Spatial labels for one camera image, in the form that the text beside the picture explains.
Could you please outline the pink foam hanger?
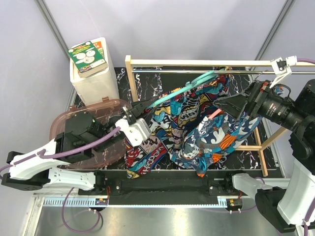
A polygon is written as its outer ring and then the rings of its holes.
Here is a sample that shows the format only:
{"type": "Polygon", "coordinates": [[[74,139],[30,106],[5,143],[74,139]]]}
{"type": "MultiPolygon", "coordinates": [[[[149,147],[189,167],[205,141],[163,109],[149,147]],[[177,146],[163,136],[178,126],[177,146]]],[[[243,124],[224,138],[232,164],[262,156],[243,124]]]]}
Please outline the pink foam hanger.
{"type": "Polygon", "coordinates": [[[219,115],[221,113],[220,109],[217,109],[216,111],[214,111],[212,114],[208,115],[208,119],[213,119],[214,117],[216,117],[217,115],[219,115]]]}

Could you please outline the comic print shorts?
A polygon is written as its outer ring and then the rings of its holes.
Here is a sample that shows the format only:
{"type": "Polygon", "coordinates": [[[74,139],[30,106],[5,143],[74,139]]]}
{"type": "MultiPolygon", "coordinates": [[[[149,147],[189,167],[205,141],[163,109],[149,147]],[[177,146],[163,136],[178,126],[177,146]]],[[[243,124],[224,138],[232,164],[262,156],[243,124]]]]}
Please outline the comic print shorts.
{"type": "Polygon", "coordinates": [[[228,92],[230,79],[232,75],[217,75],[206,85],[157,106],[149,124],[152,135],[139,146],[126,144],[127,177],[143,176],[160,161],[170,159],[170,151],[181,143],[184,135],[216,110],[213,102],[228,92]]]}

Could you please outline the blue orange patterned shorts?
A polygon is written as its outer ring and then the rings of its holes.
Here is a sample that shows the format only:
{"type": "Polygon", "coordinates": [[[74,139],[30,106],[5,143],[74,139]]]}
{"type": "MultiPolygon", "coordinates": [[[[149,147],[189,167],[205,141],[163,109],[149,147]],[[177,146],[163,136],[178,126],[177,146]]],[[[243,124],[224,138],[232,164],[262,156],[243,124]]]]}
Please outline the blue orange patterned shorts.
{"type": "Polygon", "coordinates": [[[235,151],[261,121],[261,116],[250,119],[247,113],[242,113],[239,120],[227,114],[214,118],[205,116],[170,151],[170,160],[181,168],[194,169],[199,177],[204,177],[210,166],[235,151]]]}

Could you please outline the teal plastic hanger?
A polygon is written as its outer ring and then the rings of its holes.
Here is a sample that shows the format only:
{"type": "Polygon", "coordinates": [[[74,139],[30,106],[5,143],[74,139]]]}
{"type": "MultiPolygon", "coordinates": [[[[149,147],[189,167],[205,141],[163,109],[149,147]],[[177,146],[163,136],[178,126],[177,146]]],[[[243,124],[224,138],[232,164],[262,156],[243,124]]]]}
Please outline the teal plastic hanger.
{"type": "Polygon", "coordinates": [[[158,100],[156,100],[155,102],[153,102],[150,106],[147,106],[146,108],[147,109],[151,109],[161,103],[164,103],[165,101],[179,95],[179,94],[182,94],[182,93],[185,93],[193,88],[196,88],[196,87],[199,87],[205,83],[207,83],[209,80],[213,79],[216,77],[216,74],[215,74],[215,71],[212,70],[212,71],[209,71],[207,73],[204,73],[200,76],[198,76],[196,79],[194,79],[193,81],[191,82],[187,82],[185,84],[184,87],[182,87],[181,89],[177,90],[177,91],[174,91],[174,92],[171,92],[170,94],[164,96],[164,97],[161,97],[159,98],[158,100]]]}

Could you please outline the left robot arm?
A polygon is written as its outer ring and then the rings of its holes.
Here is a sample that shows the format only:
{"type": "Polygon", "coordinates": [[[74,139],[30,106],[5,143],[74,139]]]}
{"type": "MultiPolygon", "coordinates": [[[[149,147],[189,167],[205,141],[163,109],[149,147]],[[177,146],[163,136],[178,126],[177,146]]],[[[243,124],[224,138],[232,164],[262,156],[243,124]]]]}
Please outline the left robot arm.
{"type": "Polygon", "coordinates": [[[23,191],[43,187],[74,187],[88,194],[100,195],[106,190],[105,179],[96,171],[76,172],[61,166],[89,160],[128,139],[134,146],[148,139],[150,129],[143,113],[156,98],[135,102],[131,109],[122,107],[118,115],[102,124],[91,112],[80,111],[65,121],[65,131],[45,146],[27,154],[8,154],[8,173],[1,184],[23,191]]]}

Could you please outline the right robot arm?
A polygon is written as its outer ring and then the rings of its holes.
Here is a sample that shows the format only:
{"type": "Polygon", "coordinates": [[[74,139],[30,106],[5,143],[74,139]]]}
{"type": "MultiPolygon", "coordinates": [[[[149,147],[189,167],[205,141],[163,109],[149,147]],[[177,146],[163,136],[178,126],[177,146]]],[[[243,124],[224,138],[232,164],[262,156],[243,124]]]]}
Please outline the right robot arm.
{"type": "Polygon", "coordinates": [[[223,183],[224,191],[238,191],[254,199],[260,214],[280,233],[303,226],[304,233],[315,227],[315,81],[309,80],[296,100],[276,94],[279,85],[253,81],[239,94],[219,98],[214,105],[233,118],[242,112],[262,116],[291,131],[293,173],[287,189],[272,187],[240,173],[223,183]]]}

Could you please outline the black marble pattern mat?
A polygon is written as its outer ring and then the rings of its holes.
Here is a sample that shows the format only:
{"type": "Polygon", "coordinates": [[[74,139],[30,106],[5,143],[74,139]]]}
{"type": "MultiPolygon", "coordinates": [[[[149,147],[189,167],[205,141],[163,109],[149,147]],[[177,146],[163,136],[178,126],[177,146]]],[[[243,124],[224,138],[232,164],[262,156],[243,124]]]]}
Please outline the black marble pattern mat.
{"type": "Polygon", "coordinates": [[[133,147],[126,142],[129,179],[149,173],[165,157],[182,169],[204,177],[209,167],[223,162],[262,122],[246,113],[234,119],[213,105],[228,94],[233,75],[206,73],[209,81],[148,109],[150,137],[133,147]]]}

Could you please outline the white rectangular bin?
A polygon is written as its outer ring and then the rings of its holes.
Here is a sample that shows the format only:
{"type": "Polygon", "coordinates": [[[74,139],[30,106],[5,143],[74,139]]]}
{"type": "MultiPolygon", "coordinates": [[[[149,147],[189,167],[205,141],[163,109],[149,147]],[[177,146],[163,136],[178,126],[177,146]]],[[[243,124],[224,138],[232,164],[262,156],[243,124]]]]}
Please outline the white rectangular bin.
{"type": "Polygon", "coordinates": [[[70,60],[70,81],[85,105],[101,102],[103,98],[119,99],[118,84],[114,66],[107,47],[106,39],[99,37],[92,40],[94,47],[102,52],[107,62],[105,69],[80,77],[79,70],[73,60],[70,60]]]}

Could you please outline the brown translucent plastic basket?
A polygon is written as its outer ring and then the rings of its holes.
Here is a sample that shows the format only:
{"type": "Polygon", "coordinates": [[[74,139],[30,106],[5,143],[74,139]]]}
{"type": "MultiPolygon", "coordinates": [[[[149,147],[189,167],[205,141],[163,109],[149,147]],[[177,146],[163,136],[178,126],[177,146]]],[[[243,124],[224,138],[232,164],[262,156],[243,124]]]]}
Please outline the brown translucent plastic basket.
{"type": "MultiPolygon", "coordinates": [[[[130,104],[121,99],[103,98],[87,106],[71,106],[53,121],[49,138],[57,140],[57,151],[66,152],[100,140],[115,129],[122,109],[130,104]]],[[[95,170],[120,162],[125,155],[125,136],[117,132],[103,143],[60,158],[63,169],[95,170]]]]}

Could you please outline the green box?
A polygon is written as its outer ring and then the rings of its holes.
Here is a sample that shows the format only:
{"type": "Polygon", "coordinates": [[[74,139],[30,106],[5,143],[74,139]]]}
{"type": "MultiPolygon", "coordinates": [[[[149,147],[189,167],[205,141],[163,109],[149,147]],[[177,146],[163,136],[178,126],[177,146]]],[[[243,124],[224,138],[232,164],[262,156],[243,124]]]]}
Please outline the green box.
{"type": "Polygon", "coordinates": [[[68,49],[80,77],[88,77],[108,67],[101,41],[87,41],[68,49]]]}

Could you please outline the wooden clothes rack frame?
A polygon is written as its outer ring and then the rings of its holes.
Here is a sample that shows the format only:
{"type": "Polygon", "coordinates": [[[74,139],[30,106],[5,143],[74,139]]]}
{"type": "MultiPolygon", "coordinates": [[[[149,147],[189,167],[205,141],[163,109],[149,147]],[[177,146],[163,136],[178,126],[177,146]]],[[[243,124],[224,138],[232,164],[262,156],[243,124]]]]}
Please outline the wooden clothes rack frame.
{"type": "MultiPolygon", "coordinates": [[[[314,67],[313,59],[299,59],[292,67],[314,67]]],[[[138,92],[133,70],[205,70],[211,67],[240,67],[247,71],[273,71],[270,60],[184,60],[184,59],[133,59],[125,57],[125,66],[133,101],[138,101],[138,92]]]]}

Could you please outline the chrome rack rail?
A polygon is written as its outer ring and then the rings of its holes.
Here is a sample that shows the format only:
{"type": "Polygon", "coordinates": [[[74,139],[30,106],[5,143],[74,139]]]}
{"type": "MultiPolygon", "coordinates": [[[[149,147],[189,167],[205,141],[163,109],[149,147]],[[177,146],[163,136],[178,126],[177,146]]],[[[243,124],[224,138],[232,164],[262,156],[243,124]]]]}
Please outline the chrome rack rail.
{"type": "MultiPolygon", "coordinates": [[[[160,73],[160,74],[204,74],[210,71],[205,70],[133,70],[133,73],[160,73]]],[[[247,70],[215,70],[213,73],[216,74],[275,74],[272,71],[247,71],[247,70]]],[[[314,75],[313,71],[296,71],[292,72],[292,75],[314,75]]]]}

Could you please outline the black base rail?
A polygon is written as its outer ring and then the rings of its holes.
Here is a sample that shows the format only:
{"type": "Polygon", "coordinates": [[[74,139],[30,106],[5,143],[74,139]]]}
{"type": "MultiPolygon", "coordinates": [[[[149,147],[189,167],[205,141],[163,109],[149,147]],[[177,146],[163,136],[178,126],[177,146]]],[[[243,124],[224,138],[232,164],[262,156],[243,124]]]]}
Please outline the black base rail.
{"type": "Polygon", "coordinates": [[[129,179],[122,170],[96,172],[92,190],[79,190],[81,196],[105,196],[109,204],[118,205],[210,205],[218,197],[240,196],[229,179],[234,171],[208,171],[199,177],[194,171],[152,171],[142,177],[129,179]]]}

